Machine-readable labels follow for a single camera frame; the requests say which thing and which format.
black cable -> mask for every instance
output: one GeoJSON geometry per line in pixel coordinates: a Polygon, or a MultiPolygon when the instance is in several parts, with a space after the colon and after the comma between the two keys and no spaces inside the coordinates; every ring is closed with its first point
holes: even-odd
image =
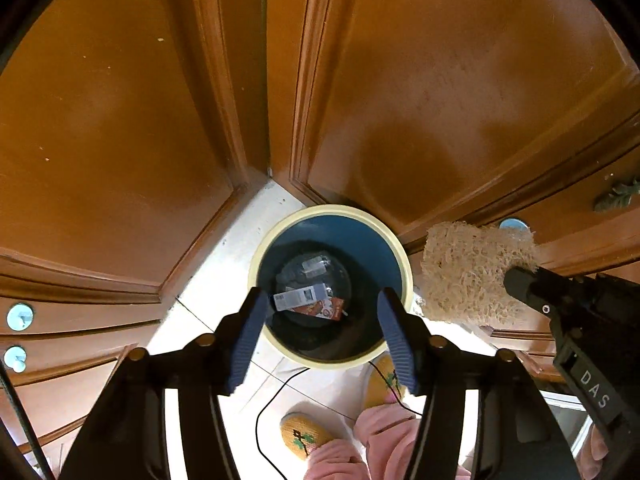
{"type": "Polygon", "coordinates": [[[260,442],[258,442],[258,421],[260,420],[260,416],[262,415],[262,412],[264,410],[266,410],[269,405],[273,402],[273,399],[275,399],[278,394],[282,391],[282,389],[287,386],[287,383],[289,383],[290,380],[292,380],[294,377],[297,377],[298,375],[300,375],[301,373],[306,372],[307,370],[309,370],[309,368],[305,368],[304,370],[300,370],[298,373],[293,374],[289,379],[287,379],[286,381],[284,381],[284,383],[282,384],[282,386],[280,387],[280,389],[276,392],[276,394],[271,397],[271,400],[269,402],[267,402],[264,405],[264,408],[260,410],[260,413],[258,413],[258,416],[255,418],[255,445],[258,447],[258,452],[264,457],[264,459],[269,462],[271,464],[271,466],[278,472],[280,473],[280,476],[282,476],[284,478],[284,480],[287,480],[287,477],[283,475],[282,471],[280,471],[276,465],[269,460],[269,458],[262,452],[262,450],[260,449],[260,442]]]}
{"type": "Polygon", "coordinates": [[[414,410],[412,410],[412,409],[411,409],[411,408],[409,408],[408,406],[405,406],[405,405],[402,403],[402,400],[400,400],[400,397],[398,397],[398,394],[396,394],[396,390],[395,390],[395,388],[393,387],[393,385],[392,385],[392,384],[389,384],[389,383],[387,383],[387,382],[386,382],[386,377],[382,374],[382,372],[378,369],[378,367],[377,367],[375,364],[373,364],[373,361],[369,361],[369,364],[370,364],[371,366],[373,366],[373,367],[376,369],[376,371],[378,372],[378,374],[380,375],[380,377],[382,377],[382,380],[383,380],[383,381],[385,381],[385,383],[386,383],[386,384],[388,384],[389,389],[390,389],[390,390],[391,390],[391,392],[394,394],[394,397],[396,398],[396,401],[398,402],[398,404],[400,404],[400,406],[402,406],[402,407],[403,407],[404,409],[406,409],[408,412],[412,412],[412,413],[415,413],[416,415],[420,415],[420,416],[422,416],[422,414],[421,414],[420,412],[414,412],[414,410]]]}
{"type": "Polygon", "coordinates": [[[51,468],[49,467],[49,462],[47,462],[47,458],[44,456],[44,452],[38,442],[38,438],[33,431],[33,426],[29,421],[29,417],[20,402],[20,397],[18,397],[18,393],[15,391],[14,385],[11,383],[9,375],[6,373],[2,359],[0,359],[0,386],[4,388],[4,392],[9,399],[9,403],[20,421],[22,430],[27,437],[27,442],[31,446],[31,452],[36,457],[45,480],[56,480],[55,476],[53,476],[53,471],[51,471],[51,468]]]}

beige sponge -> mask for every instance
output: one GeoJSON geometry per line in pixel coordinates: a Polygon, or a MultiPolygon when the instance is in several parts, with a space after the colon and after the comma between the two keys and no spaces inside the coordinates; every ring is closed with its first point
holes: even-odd
{"type": "Polygon", "coordinates": [[[425,317],[508,328],[526,306],[504,290],[514,266],[535,270],[533,234],[518,229],[442,222],[427,231],[420,291],[425,317]]]}

floor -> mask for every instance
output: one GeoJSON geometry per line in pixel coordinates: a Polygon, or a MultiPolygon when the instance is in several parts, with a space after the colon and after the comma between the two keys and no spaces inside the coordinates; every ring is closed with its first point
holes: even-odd
{"type": "MultiPolygon", "coordinates": [[[[169,311],[148,345],[152,354],[182,348],[204,332],[213,332],[226,314],[236,312],[247,291],[251,257],[264,234],[303,204],[274,182],[268,183],[214,248],[169,311]]],[[[441,334],[460,348],[482,354],[495,349],[463,328],[425,320],[432,333],[441,334]]],[[[263,452],[288,479],[301,479],[305,463],[284,446],[278,428],[288,412],[314,416],[336,436],[351,438],[351,428],[360,413],[364,374],[369,364],[350,370],[309,370],[294,378],[260,417],[258,440],[263,452]]],[[[230,397],[220,397],[229,443],[241,478],[280,479],[258,453],[254,431],[258,413],[297,370],[299,365],[279,354],[260,338],[244,384],[230,397]]],[[[424,398],[407,396],[404,402],[422,411],[424,398]]],[[[476,437],[478,395],[468,392],[460,462],[469,455],[476,437]]],[[[166,436],[172,480],[187,478],[177,413],[177,393],[167,391],[166,436]]]]}

pink pants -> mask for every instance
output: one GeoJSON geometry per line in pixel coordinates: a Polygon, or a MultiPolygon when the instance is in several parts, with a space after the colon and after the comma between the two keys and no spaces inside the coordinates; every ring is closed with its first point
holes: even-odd
{"type": "MultiPolygon", "coordinates": [[[[353,428],[354,436],[367,449],[367,465],[348,440],[332,440],[308,458],[305,480],[402,480],[414,450],[420,421],[398,404],[364,410],[353,428]]],[[[458,466],[456,480],[471,474],[458,466]]]]}

brass bolt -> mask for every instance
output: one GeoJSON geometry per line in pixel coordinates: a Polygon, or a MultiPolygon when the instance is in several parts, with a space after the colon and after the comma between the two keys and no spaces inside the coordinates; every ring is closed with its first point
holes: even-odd
{"type": "Polygon", "coordinates": [[[516,354],[507,348],[500,348],[496,353],[500,359],[507,363],[512,363],[516,359],[516,354]]]}
{"type": "Polygon", "coordinates": [[[198,346],[211,346],[213,342],[216,340],[216,336],[213,334],[202,334],[196,338],[196,343],[198,346]]]}
{"type": "Polygon", "coordinates": [[[139,346],[138,348],[134,348],[131,352],[127,354],[127,357],[132,361],[140,361],[140,359],[146,356],[146,349],[139,346]]]}
{"type": "Polygon", "coordinates": [[[442,337],[441,335],[432,335],[429,338],[429,344],[434,348],[444,348],[447,344],[449,344],[449,341],[447,341],[447,339],[442,337]]]}

